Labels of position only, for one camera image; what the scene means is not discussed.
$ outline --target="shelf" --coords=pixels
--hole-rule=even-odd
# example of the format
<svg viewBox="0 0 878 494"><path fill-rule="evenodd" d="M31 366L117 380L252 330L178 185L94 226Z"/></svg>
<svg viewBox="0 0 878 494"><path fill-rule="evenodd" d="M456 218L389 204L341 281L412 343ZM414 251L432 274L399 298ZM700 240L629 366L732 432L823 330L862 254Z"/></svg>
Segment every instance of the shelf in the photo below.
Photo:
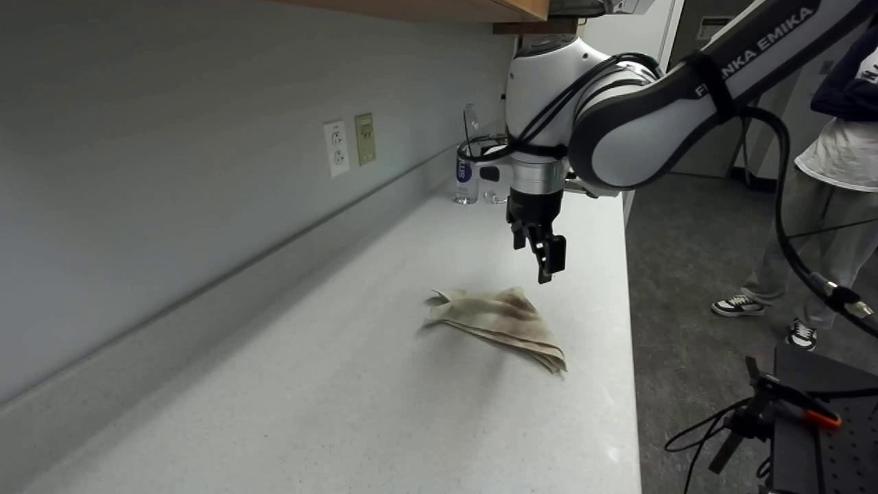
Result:
<svg viewBox="0 0 878 494"><path fill-rule="evenodd" d="M351 12L414 23L541 23L548 0L282 0L308 9Z"/></svg>

